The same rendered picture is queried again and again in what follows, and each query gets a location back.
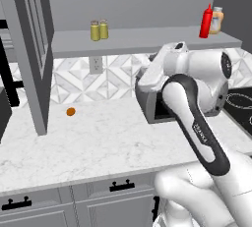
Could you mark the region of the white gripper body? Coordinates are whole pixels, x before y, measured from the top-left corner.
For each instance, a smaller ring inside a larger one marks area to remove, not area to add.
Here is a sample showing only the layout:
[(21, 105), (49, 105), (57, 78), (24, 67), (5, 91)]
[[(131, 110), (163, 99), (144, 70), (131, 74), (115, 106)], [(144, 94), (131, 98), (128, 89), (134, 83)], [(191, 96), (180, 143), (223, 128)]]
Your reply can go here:
[(149, 68), (138, 81), (138, 87), (143, 92), (153, 91), (164, 76), (174, 72), (173, 45), (165, 44), (150, 64)]

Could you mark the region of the grey cupboard door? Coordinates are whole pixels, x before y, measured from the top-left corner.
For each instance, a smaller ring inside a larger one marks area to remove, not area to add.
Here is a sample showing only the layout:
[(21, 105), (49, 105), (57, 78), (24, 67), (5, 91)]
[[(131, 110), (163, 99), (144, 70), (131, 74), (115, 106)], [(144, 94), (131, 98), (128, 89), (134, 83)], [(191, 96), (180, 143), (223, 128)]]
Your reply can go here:
[(77, 224), (68, 220), (64, 211), (56, 211), (0, 221), (0, 227), (77, 227)]
[(153, 195), (90, 205), (91, 227), (152, 227), (153, 205)]

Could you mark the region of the grey drawer front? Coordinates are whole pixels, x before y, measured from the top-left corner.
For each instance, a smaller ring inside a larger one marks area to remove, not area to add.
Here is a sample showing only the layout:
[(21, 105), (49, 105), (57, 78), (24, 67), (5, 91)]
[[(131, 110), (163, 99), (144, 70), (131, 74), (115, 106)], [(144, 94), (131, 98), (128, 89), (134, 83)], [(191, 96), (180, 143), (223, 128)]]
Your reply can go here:
[[(8, 202), (8, 199), (12, 199), (13, 202), (23, 201), (25, 196), (28, 196), (29, 199), (32, 201), (31, 206), (6, 211), (3, 211), (1, 209), (1, 206), (3, 204), (6, 204)], [(72, 199), (69, 187), (54, 188), (35, 192), (27, 192), (18, 195), (4, 196), (0, 197), (0, 215), (14, 212), (22, 212), (32, 209), (41, 209), (50, 206), (70, 203), (71, 201)]]
[[(126, 177), (117, 177), (102, 181), (93, 181), (84, 184), (74, 185), (72, 189), (75, 201), (99, 199), (102, 197), (110, 197), (113, 195), (131, 193), (143, 189), (152, 189), (154, 187), (154, 177), (154, 173), (127, 175)], [(135, 187), (133, 189), (117, 192), (111, 192), (109, 190), (109, 187), (112, 185), (113, 182), (116, 182), (117, 184), (124, 184), (126, 179), (129, 179), (131, 183), (135, 184)]]

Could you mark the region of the white wall outlet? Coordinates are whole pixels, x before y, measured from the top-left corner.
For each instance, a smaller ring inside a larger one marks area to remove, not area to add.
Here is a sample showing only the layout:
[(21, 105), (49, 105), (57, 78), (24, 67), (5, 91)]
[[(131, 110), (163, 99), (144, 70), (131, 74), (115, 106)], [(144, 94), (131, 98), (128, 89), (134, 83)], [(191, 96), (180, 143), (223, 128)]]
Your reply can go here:
[(103, 64), (101, 56), (91, 56), (89, 58), (90, 62), (90, 73), (92, 75), (101, 74), (103, 72)]

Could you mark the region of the beige condiment bottle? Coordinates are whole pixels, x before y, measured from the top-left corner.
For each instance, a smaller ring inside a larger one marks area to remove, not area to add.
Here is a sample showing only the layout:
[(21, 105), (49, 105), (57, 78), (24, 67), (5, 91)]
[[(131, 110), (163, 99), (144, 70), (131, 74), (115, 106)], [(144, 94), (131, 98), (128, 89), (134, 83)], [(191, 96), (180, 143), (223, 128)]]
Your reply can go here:
[(213, 10), (210, 34), (217, 34), (221, 31), (221, 22), (223, 20), (222, 7), (215, 7)]

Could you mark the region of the black frame rack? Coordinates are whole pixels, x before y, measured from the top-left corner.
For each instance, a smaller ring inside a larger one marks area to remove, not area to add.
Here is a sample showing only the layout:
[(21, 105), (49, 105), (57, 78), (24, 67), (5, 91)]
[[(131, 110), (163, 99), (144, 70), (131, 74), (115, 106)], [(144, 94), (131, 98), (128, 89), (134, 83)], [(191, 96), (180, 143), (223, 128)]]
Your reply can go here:
[(17, 89), (24, 86), (22, 81), (14, 81), (11, 70), (4, 50), (2, 38), (0, 37), (0, 76), (11, 107), (18, 107), (20, 99), (18, 97)]

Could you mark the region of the grey toaster oven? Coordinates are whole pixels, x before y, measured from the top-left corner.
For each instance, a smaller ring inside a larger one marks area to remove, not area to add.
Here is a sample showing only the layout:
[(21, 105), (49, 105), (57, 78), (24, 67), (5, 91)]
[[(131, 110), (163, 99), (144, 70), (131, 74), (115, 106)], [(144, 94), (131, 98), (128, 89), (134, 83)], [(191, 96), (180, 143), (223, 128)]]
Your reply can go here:
[[(136, 98), (149, 124), (174, 121), (175, 118), (169, 113), (162, 102), (161, 91), (143, 92), (140, 90), (138, 81), (135, 82)], [(214, 96), (214, 104), (211, 108), (202, 107), (206, 117), (218, 116), (223, 109), (228, 94), (228, 82), (225, 82)]]

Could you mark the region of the dark grey cabinet door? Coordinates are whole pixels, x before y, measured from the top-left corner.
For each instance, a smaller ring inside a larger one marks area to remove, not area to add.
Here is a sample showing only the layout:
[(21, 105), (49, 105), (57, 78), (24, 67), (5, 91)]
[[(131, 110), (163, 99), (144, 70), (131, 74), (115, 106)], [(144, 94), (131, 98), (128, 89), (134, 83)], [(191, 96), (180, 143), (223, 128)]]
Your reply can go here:
[(242, 41), (241, 48), (252, 54), (252, 0), (214, 0), (222, 7), (221, 31)]

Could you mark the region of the yellow-green shaker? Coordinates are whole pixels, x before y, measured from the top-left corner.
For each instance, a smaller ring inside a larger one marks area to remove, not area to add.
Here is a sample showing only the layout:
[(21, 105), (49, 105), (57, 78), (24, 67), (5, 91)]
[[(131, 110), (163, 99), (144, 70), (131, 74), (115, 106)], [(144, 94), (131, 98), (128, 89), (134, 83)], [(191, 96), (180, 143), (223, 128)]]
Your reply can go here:
[(98, 21), (91, 21), (91, 40), (93, 40), (93, 41), (100, 40)]
[(101, 39), (108, 39), (108, 24), (107, 19), (102, 19), (99, 22), (99, 33)]

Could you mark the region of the black hob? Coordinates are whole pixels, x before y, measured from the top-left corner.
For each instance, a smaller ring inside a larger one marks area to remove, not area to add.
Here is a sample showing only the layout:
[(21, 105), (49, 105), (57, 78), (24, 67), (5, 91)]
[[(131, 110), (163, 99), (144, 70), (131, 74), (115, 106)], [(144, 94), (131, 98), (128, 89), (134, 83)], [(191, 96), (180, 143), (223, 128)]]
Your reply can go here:
[(252, 86), (231, 88), (228, 91), (223, 110), (252, 137)]

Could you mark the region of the red condiment bottle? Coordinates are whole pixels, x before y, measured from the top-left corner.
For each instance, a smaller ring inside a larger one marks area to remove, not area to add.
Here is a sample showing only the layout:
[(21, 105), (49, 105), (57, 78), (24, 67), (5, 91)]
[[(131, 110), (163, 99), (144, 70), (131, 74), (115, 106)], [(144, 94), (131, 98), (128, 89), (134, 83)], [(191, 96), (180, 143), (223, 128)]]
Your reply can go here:
[(207, 38), (209, 36), (212, 16), (213, 16), (213, 9), (211, 6), (209, 6), (204, 11), (203, 18), (201, 21), (201, 28), (200, 28), (200, 33), (199, 33), (200, 38)]

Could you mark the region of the grey cabinet shelf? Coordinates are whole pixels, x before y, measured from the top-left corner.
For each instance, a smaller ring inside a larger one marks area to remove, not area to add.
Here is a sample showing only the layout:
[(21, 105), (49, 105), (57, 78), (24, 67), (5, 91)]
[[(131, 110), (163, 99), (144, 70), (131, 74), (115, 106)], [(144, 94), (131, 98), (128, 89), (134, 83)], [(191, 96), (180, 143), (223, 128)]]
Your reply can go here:
[(184, 41), (190, 50), (240, 47), (242, 41), (224, 32), (199, 37), (199, 27), (111, 29), (108, 39), (92, 41), (88, 30), (56, 31), (55, 59), (155, 53), (166, 43)]

